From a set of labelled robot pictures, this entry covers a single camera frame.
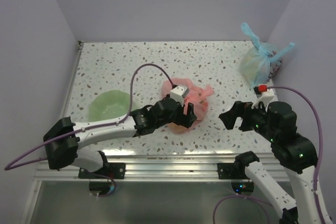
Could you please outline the pink plastic bag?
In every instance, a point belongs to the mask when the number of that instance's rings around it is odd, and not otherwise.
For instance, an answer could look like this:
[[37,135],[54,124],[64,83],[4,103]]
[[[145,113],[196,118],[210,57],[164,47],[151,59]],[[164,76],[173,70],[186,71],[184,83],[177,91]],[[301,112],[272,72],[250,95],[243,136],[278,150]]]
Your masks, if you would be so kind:
[[184,103],[188,104],[191,102],[194,105],[194,114],[197,117],[190,128],[179,126],[174,123],[168,124],[171,132],[174,134],[183,134],[195,129],[205,119],[209,107],[207,99],[212,96],[215,91],[210,85],[206,85],[203,88],[198,87],[188,78],[173,78],[172,81],[178,86],[188,87],[189,93],[184,99]]

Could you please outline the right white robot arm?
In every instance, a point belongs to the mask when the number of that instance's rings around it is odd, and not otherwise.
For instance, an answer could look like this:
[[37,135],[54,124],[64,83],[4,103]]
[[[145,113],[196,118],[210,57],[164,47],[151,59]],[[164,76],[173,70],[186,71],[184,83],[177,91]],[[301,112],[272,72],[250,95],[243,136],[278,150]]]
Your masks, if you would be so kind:
[[229,111],[219,115],[227,130],[234,128],[237,118],[242,119],[240,131],[255,131],[270,142],[294,196],[282,189],[252,151],[235,157],[229,178],[252,180],[274,207],[279,223],[332,223],[319,191],[319,181],[314,177],[317,151],[309,139],[297,132],[297,115],[292,107],[276,101],[268,106],[259,102],[255,108],[251,102],[236,101]]

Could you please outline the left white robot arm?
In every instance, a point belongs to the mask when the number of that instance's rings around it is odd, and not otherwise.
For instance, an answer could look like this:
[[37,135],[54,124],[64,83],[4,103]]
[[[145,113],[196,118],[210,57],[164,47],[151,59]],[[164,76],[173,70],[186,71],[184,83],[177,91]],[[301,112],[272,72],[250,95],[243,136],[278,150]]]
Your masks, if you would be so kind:
[[192,103],[179,103],[169,95],[154,105],[131,111],[124,118],[75,123],[65,117],[43,137],[48,166],[51,170],[75,166],[97,178],[112,179],[112,166],[105,153],[90,151],[87,146],[116,138],[149,135],[169,123],[190,128],[196,119]]

